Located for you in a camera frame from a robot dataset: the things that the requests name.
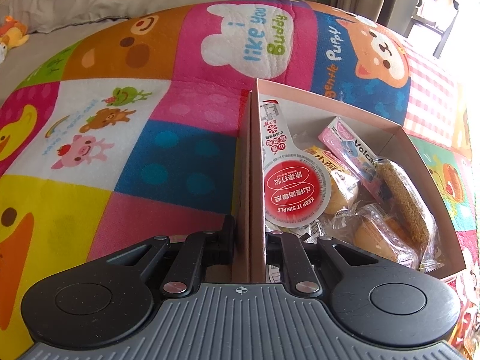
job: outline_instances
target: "gray ribbed plate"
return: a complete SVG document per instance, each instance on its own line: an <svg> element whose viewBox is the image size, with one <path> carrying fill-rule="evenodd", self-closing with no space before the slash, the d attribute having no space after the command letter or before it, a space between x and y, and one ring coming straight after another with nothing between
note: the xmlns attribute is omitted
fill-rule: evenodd
<svg viewBox="0 0 480 360"><path fill-rule="evenodd" d="M296 298L288 294L281 284L202 284L195 295L165 301L145 329L116 345L72 351L35 344L20 358L462 359L445 342L411 351L367 345L340 329L321 302Z"/></svg>

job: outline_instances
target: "metal pin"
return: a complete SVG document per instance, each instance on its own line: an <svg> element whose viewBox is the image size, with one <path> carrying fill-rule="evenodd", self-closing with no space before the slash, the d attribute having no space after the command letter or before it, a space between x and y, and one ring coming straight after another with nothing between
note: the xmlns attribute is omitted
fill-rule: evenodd
<svg viewBox="0 0 480 360"><path fill-rule="evenodd" d="M180 281L170 281L163 286L163 290L170 294L181 294L187 290L187 286Z"/></svg>
<svg viewBox="0 0 480 360"><path fill-rule="evenodd" d="M297 289L297 291L303 292L306 294L312 294L314 292L317 292L320 289L318 284L312 281L301 281L297 283L295 288Z"/></svg>

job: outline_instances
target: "patchwork quilt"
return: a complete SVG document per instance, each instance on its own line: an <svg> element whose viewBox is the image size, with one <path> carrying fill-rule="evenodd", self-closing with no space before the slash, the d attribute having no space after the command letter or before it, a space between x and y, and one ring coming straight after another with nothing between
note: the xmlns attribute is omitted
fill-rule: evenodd
<svg viewBox="0 0 480 360"><path fill-rule="evenodd" d="M180 7L73 44L0 108L2 360L31 345L20 302L33 283L154 235L220 228L235 214L239 124L255 78L404 126L478 271L466 105L434 60L321 4ZM461 277L464 305L478 304L474 276Z"/></svg>

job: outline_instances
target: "snack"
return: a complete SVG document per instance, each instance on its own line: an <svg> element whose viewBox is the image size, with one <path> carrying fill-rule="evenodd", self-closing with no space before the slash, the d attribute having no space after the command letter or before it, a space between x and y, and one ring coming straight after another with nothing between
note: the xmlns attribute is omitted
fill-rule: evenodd
<svg viewBox="0 0 480 360"><path fill-rule="evenodd" d="M354 235L353 244L390 261L402 264L412 269L418 269L417 252L407 245L383 220L383 213L375 204L367 204L358 210L362 216L362 224Z"/></svg>
<svg viewBox="0 0 480 360"><path fill-rule="evenodd" d="M330 174L332 195L324 212L335 215L338 211L351 207L359 192L359 180L328 150L312 146L304 151L320 160Z"/></svg>
<svg viewBox="0 0 480 360"><path fill-rule="evenodd" d="M313 222L305 226L293 228L282 227L281 230L295 234L302 240L302 242L308 243L316 243L318 236L325 235L325 231L322 229L322 225L318 219L315 219Z"/></svg>
<svg viewBox="0 0 480 360"><path fill-rule="evenodd" d="M390 204L392 194L375 169L377 156L345 122L336 117L318 136L356 175L380 204Z"/></svg>
<svg viewBox="0 0 480 360"><path fill-rule="evenodd" d="M327 207L332 184L314 156L292 141L277 100L260 102L265 218L288 228L308 225Z"/></svg>
<svg viewBox="0 0 480 360"><path fill-rule="evenodd" d="M430 272L443 264L435 260L438 227L416 187L402 167L388 159L377 160L376 167L392 191L405 218L410 235L421 252L420 270Z"/></svg>
<svg viewBox="0 0 480 360"><path fill-rule="evenodd" d="M265 233L269 233L270 231L273 231L273 230L280 230L280 227L265 220Z"/></svg>

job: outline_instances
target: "yellow snack package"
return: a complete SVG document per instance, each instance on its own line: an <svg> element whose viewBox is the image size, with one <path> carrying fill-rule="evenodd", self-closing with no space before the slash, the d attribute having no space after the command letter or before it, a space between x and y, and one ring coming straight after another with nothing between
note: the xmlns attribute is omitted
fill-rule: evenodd
<svg viewBox="0 0 480 360"><path fill-rule="evenodd" d="M359 180L330 151L317 146L305 151L317 158L330 174L332 195L324 212L335 215L340 210L350 208L359 192Z"/></svg>

